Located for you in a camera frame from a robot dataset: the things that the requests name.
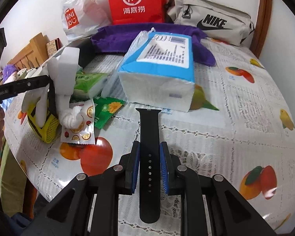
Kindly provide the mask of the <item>red Haidilao paper bag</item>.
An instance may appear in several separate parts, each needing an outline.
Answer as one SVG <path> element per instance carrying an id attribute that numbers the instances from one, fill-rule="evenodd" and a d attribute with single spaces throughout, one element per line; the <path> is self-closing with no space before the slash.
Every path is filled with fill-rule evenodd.
<path id="1" fill-rule="evenodd" d="M 167 0 L 108 0 L 112 24 L 165 22 Z"/>

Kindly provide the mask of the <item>wooden chair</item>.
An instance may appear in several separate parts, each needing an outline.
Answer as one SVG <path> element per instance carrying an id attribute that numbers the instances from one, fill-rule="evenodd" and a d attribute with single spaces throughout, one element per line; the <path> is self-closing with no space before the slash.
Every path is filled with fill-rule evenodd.
<path id="1" fill-rule="evenodd" d="M 15 65 L 19 70 L 39 68 L 48 59 L 46 43 L 47 39 L 40 32 L 7 64 Z"/>

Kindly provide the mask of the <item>green wet wipes pack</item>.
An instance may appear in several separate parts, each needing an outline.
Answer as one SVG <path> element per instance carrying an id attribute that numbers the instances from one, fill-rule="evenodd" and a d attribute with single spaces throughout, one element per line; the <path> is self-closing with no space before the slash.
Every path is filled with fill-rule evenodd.
<path id="1" fill-rule="evenodd" d="M 73 96 L 83 100 L 92 99 L 102 91 L 107 79 L 106 73 L 77 72 Z"/>

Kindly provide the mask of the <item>white sock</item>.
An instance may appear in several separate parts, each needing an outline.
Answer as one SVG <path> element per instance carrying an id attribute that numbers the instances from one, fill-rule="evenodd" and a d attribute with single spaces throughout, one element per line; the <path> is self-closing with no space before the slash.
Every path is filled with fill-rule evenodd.
<path id="1" fill-rule="evenodd" d="M 50 78 L 52 79 L 52 83 L 54 84 L 54 80 L 58 74 L 58 59 L 51 58 L 47 65 L 42 70 L 44 73 L 48 73 Z M 56 95 L 55 90 L 51 90 L 50 85 L 48 84 L 46 87 L 42 87 L 39 89 L 34 89 L 32 91 L 26 92 L 23 103 L 22 103 L 22 112 L 28 112 L 29 106 L 31 104 L 36 105 L 36 118 L 35 122 L 38 127 L 43 127 L 45 125 L 47 119 L 47 107 L 48 107 L 48 95 L 55 95 L 55 105 L 56 105 L 56 115 L 58 116 L 58 120 L 61 122 L 65 122 L 65 116 L 67 116 L 69 112 L 69 103 L 71 96 L 69 95 Z"/>

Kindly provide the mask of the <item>blue tissue pack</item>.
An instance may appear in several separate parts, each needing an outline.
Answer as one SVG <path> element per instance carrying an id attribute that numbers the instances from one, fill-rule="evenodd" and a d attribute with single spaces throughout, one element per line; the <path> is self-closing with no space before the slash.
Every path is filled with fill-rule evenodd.
<path id="1" fill-rule="evenodd" d="M 195 90 L 191 37 L 154 28 L 140 31 L 104 85 L 103 97 L 116 80 L 129 102 L 189 111 Z"/>

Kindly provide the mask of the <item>fruit print tablecloth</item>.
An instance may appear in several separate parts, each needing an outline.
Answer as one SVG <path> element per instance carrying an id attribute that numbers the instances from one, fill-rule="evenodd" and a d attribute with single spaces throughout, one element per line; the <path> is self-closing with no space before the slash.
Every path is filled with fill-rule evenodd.
<path id="1" fill-rule="evenodd" d="M 214 67 L 195 65 L 195 83 L 213 109 L 163 109 L 160 140 L 182 164 L 211 177 L 223 175 L 273 229 L 295 212 L 295 119 L 270 74 L 250 63 L 254 55 L 210 39 L 203 45 Z M 96 144 L 70 147 L 59 138 L 46 144 L 21 113 L 23 96 L 5 115 L 5 137 L 31 183 L 52 200 L 78 173 L 104 172 L 139 140 L 139 104 L 113 107 L 114 115 L 96 131 Z"/>

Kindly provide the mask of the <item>fruit print white sachet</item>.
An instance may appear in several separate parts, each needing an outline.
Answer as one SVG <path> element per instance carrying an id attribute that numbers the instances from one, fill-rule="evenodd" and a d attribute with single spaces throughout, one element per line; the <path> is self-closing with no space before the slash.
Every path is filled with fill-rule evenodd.
<path id="1" fill-rule="evenodd" d="M 61 142 L 82 145 L 95 144 L 95 107 L 92 99 L 69 104 L 70 113 L 65 116 L 65 122 L 61 122 Z"/>

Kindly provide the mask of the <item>white Miniso plastic bag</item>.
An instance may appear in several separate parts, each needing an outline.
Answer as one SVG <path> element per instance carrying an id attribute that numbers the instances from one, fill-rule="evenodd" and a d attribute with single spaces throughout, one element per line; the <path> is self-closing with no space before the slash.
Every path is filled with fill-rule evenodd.
<path id="1" fill-rule="evenodd" d="M 69 42 L 97 33 L 111 21 L 97 0 L 61 0 L 62 25 Z"/>

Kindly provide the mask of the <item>green fruit sachet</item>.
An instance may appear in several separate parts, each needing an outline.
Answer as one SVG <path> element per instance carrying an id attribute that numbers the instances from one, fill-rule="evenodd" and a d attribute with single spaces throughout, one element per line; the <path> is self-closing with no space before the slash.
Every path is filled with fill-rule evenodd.
<path id="1" fill-rule="evenodd" d="M 102 129 L 109 119 L 125 104 L 125 101 L 116 98 L 93 98 L 95 105 L 94 126 Z"/>

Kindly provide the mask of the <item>purple towel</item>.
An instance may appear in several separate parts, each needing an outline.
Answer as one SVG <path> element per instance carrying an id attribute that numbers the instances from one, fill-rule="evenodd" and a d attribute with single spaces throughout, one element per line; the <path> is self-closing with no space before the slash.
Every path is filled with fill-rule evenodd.
<path id="1" fill-rule="evenodd" d="M 172 23 L 132 23 L 102 27 L 91 37 L 96 53 L 126 53 L 133 40 L 141 31 L 154 28 L 158 32 L 168 32 L 190 36 L 193 60 L 207 66 L 214 66 L 216 60 L 209 49 L 201 44 L 207 35 L 199 28 Z"/>

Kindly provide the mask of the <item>white sponge block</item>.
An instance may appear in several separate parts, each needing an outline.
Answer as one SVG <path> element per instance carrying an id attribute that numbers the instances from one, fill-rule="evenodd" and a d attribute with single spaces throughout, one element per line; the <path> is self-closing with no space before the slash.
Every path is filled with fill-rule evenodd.
<path id="1" fill-rule="evenodd" d="M 66 47 L 58 60 L 58 74 L 54 80 L 56 95 L 71 96 L 76 84 L 76 73 L 79 70 L 80 48 Z"/>

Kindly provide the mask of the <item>brown wooden door frame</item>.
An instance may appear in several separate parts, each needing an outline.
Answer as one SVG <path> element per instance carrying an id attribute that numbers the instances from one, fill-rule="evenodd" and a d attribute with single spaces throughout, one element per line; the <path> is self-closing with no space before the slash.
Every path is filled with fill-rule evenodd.
<path id="1" fill-rule="evenodd" d="M 257 14 L 257 22 L 253 39 L 250 45 L 252 53 L 259 58 L 269 29 L 272 13 L 272 0 L 260 0 Z"/>

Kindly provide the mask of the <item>purple plush toy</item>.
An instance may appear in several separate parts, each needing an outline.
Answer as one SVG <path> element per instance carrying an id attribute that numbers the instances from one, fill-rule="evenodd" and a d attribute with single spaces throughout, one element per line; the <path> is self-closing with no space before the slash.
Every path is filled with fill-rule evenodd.
<path id="1" fill-rule="evenodd" d="M 18 69 L 15 65 L 6 65 L 3 69 L 3 83 L 8 79 L 10 75 L 12 75 L 15 72 L 18 72 Z"/>

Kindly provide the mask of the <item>brown patterned box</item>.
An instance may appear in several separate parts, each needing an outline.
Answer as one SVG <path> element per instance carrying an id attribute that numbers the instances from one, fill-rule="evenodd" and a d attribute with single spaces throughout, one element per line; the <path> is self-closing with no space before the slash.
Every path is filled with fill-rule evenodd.
<path id="1" fill-rule="evenodd" d="M 59 38 L 56 38 L 46 43 L 46 50 L 47 50 L 48 57 L 49 58 L 52 57 L 61 47 L 62 47 L 62 44 Z"/>

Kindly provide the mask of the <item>beige Nike bag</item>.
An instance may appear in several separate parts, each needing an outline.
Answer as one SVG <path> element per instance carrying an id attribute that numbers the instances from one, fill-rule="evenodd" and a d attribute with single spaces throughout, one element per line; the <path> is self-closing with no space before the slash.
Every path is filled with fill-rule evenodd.
<path id="1" fill-rule="evenodd" d="M 207 36 L 239 46 L 254 30 L 251 16 L 210 0 L 169 0 L 171 22 L 201 29 Z"/>

